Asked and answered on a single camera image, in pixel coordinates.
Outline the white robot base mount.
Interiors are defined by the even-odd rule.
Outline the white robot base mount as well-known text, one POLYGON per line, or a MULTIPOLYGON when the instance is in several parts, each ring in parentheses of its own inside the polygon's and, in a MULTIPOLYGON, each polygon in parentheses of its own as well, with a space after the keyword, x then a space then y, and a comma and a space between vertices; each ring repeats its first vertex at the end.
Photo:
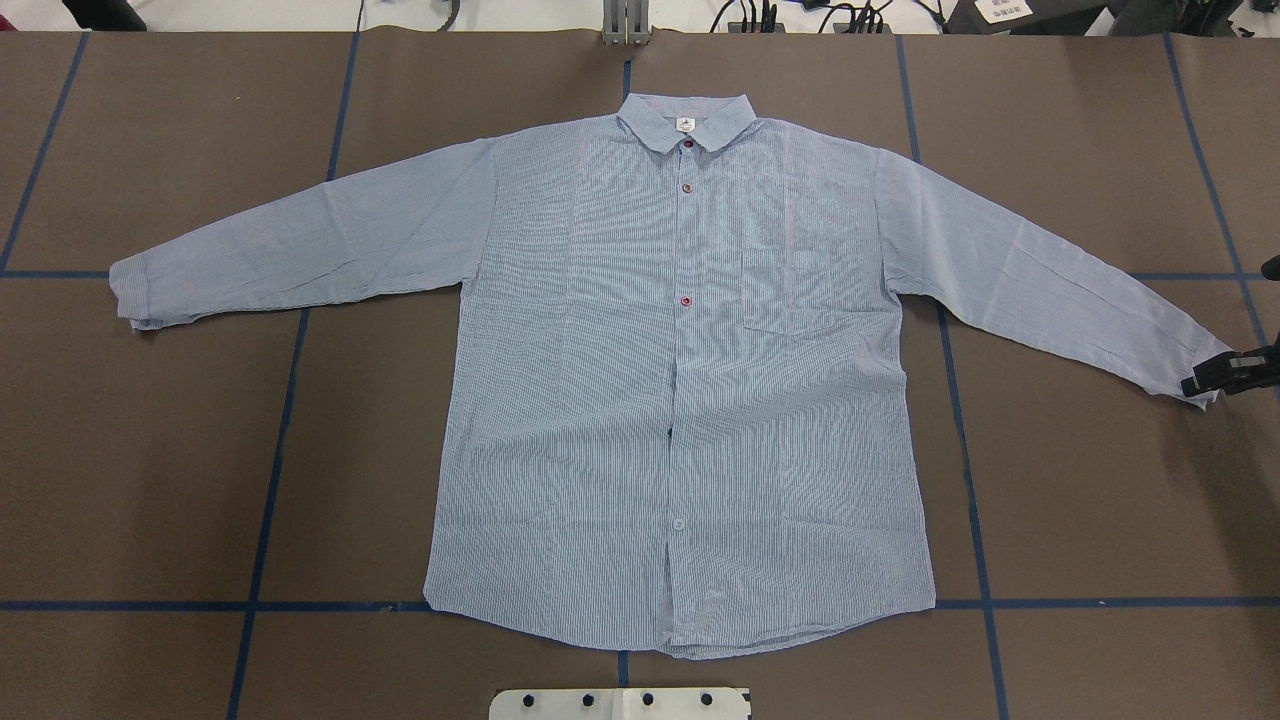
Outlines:
POLYGON ((640 687, 502 691, 489 719, 753 719, 750 691, 640 687))

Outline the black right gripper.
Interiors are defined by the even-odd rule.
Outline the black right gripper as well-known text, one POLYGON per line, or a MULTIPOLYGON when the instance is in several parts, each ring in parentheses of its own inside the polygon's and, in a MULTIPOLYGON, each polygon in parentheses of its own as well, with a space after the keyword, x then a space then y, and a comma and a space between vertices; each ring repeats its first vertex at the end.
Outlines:
POLYGON ((1239 395, 1277 383, 1279 346, 1267 345, 1247 352, 1221 352, 1197 364, 1192 375, 1181 380, 1181 393, 1187 398, 1215 392, 1239 395))

